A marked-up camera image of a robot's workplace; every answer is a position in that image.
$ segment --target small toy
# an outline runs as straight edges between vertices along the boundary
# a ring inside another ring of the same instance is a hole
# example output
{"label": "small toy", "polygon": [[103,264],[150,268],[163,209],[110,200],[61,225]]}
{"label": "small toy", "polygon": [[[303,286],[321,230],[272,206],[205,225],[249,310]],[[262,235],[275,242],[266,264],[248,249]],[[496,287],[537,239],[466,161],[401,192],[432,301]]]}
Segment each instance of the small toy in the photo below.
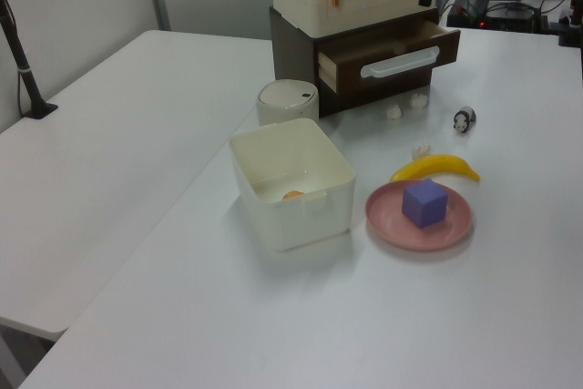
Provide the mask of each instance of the small toy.
{"label": "small toy", "polygon": [[411,151],[411,158],[415,161],[416,159],[420,159],[421,157],[426,157],[427,155],[431,154],[431,145],[420,145],[416,148],[413,148]]}
{"label": "small toy", "polygon": [[411,107],[415,109],[423,109],[427,107],[428,97],[423,93],[415,93],[411,96]]}
{"label": "small toy", "polygon": [[464,159],[455,155],[436,154],[421,157],[405,164],[391,177],[391,182],[403,179],[421,179],[432,173],[457,173],[465,175],[474,181],[479,181],[480,176],[475,173]]}
{"label": "small toy", "polygon": [[288,191],[285,195],[283,195],[283,198],[285,200],[288,200],[289,198],[295,198],[296,196],[301,196],[301,195],[303,195],[303,191],[292,190],[292,191]]}
{"label": "small toy", "polygon": [[403,116],[403,112],[401,111],[401,108],[394,104],[391,105],[387,110],[386,110],[386,117],[389,120],[398,120],[399,118],[401,118]]}
{"label": "small toy", "polygon": [[417,228],[445,219],[447,193],[439,184],[425,179],[405,188],[401,211]]}
{"label": "small toy", "polygon": [[454,128],[460,134],[465,134],[476,123],[476,113],[471,107],[461,107],[454,116]]}

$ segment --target brown drawer unit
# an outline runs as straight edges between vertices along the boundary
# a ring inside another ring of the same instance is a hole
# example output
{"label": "brown drawer unit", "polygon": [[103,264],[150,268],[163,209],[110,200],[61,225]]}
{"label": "brown drawer unit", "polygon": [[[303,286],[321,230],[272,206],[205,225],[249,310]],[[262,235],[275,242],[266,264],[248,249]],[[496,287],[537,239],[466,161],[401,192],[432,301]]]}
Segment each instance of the brown drawer unit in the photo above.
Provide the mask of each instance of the brown drawer unit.
{"label": "brown drawer unit", "polygon": [[275,77],[317,86],[321,116],[427,86],[457,57],[459,31],[438,26],[435,9],[322,38],[270,17]]}

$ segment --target floor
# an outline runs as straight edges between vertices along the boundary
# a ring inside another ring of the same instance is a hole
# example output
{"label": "floor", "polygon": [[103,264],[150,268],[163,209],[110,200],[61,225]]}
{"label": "floor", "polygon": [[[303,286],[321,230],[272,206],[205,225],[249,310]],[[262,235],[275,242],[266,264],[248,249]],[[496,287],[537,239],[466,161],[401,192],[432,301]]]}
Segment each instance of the floor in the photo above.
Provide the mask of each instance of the floor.
{"label": "floor", "polygon": [[0,358],[4,359],[0,362],[4,367],[9,366],[9,369],[0,369],[0,389],[16,389],[22,383],[22,379],[29,375],[45,357],[54,343],[3,325],[0,325],[0,336],[2,337],[0,346],[7,346],[10,350],[8,360],[2,355],[4,350],[0,351]]}

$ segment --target toy panda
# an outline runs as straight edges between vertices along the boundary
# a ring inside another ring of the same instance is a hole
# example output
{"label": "toy panda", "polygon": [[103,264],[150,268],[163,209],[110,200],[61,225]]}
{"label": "toy panda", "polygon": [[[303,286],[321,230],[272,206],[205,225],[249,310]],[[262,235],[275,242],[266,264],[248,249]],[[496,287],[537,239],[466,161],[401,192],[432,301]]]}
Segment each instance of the toy panda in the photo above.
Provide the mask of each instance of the toy panda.
{"label": "toy panda", "polygon": [[461,107],[454,116],[454,128],[460,134],[465,134],[472,123],[476,123],[476,113],[471,107]]}

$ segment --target container handle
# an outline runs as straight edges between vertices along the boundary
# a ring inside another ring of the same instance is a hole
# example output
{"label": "container handle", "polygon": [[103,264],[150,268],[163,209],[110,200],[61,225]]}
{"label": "container handle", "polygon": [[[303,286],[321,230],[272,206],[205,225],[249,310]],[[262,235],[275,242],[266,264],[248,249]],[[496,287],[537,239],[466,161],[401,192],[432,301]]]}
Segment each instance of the container handle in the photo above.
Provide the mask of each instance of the container handle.
{"label": "container handle", "polygon": [[414,68],[429,66],[437,60],[439,47],[433,46],[410,54],[384,59],[361,68],[361,77],[389,77]]}
{"label": "container handle", "polygon": [[328,194],[324,190],[306,193],[301,197],[303,207],[307,212],[315,212],[326,207],[326,198]]}

